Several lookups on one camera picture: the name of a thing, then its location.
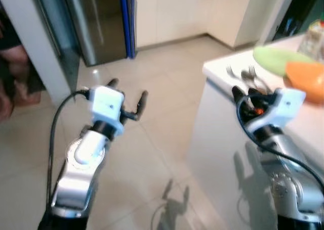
orange bowl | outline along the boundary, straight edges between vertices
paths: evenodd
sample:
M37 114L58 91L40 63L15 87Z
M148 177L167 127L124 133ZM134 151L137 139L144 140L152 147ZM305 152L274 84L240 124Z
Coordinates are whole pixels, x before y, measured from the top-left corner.
M286 75L292 86L306 92L306 100L324 103L324 65L321 63L288 62Z

refrigerator door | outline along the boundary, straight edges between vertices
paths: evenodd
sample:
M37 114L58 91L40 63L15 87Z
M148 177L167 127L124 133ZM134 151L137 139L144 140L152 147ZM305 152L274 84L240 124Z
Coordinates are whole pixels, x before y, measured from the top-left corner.
M87 66L126 57L120 0L67 0Z

white countertop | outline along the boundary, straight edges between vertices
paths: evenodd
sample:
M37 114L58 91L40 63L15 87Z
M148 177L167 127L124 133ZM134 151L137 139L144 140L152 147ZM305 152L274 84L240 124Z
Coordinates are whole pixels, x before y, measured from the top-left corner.
M290 51L296 51L301 43L303 35L298 35L278 42L269 44L270 47L278 47ZM222 57L204 63L203 73L215 83L221 90L232 96L231 89L238 85L247 92L247 87L231 78L226 67L231 66L233 72L240 75L242 70L248 70L250 65L254 65L257 75L263 78L272 90L285 88L282 77L274 75L263 69L253 58L253 49L237 53L231 56ZM324 108L308 102L304 102L298 116L286 126L292 135L299 137L307 146L303 148L320 165L324 165Z

person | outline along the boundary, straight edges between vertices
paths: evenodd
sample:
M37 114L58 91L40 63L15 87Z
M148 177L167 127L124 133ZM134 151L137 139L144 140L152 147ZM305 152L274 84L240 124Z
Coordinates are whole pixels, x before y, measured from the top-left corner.
M4 67L0 67L0 122L8 119L15 106L37 104L41 100L40 92L28 93L28 77L30 72L27 52L0 4L0 58L8 63L9 73L14 78L15 94L10 99L6 94L4 81L1 79Z

stainless steel refrigerator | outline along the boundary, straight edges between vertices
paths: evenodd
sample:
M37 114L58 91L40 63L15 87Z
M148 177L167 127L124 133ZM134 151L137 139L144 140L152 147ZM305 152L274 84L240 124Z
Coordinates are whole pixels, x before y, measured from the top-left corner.
M66 0L87 66L126 57L120 0Z
M79 47L65 0L34 0L71 91L76 89Z

